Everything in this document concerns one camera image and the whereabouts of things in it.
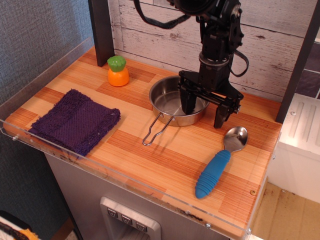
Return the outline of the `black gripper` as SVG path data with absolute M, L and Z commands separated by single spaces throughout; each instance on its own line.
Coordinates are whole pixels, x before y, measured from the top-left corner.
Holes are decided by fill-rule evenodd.
M 234 74 L 232 71 L 234 55 L 232 53 L 222 60 L 212 60 L 201 53 L 199 72 L 185 70 L 179 72 L 181 108 L 186 115 L 193 112 L 197 97 L 219 105 L 215 112 L 213 125 L 215 129 L 220 129 L 231 113 L 240 111 L 240 101 L 244 96 L 229 82 L 230 74 Z M 243 72 L 234 74 L 235 77 L 243 75 Z

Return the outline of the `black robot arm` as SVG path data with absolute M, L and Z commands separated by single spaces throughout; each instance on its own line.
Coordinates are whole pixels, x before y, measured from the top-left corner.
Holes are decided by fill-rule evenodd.
M 238 0 L 171 0 L 187 16 L 195 16 L 200 26 L 202 50 L 198 72 L 179 72 L 183 112 L 192 113 L 196 98 L 217 105 L 214 128 L 219 129 L 232 113 L 238 113 L 243 94 L 229 82 L 234 56 L 248 61 L 237 48 L 242 45 L 241 3 Z

